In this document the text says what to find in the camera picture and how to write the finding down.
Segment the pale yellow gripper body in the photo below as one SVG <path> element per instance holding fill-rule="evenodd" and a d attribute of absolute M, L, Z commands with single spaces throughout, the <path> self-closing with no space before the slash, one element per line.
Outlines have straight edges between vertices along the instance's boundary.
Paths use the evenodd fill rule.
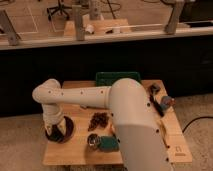
<path fill-rule="evenodd" d="M 45 129 L 48 134 L 52 134 L 54 131 L 59 131 L 62 134 L 66 133 L 66 121 L 62 119 L 59 123 L 51 125 L 46 124 Z"/>

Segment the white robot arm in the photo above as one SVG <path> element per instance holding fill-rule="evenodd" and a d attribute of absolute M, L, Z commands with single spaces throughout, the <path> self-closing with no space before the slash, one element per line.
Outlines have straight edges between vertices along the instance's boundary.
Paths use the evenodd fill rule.
<path fill-rule="evenodd" d="M 62 113 L 62 103 L 103 108 L 112 114 L 127 171 L 173 171 L 155 113 L 139 82 L 123 78 L 110 86 L 63 89 L 49 79 L 33 90 L 32 97 L 42 105 L 49 140 L 60 142 L 72 135 L 73 121 Z"/>

